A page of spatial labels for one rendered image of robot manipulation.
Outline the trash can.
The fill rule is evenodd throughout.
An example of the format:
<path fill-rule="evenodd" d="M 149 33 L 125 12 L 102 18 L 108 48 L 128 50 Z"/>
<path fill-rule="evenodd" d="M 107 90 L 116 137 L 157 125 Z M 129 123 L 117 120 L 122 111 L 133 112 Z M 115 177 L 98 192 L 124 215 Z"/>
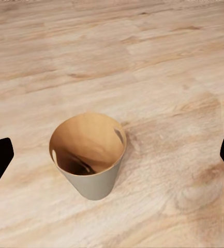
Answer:
<path fill-rule="evenodd" d="M 120 131 L 124 145 L 115 129 Z M 114 187 L 126 143 L 125 131 L 115 119 L 82 113 L 66 119 L 53 131 L 48 151 L 52 162 L 85 199 L 101 200 Z"/>

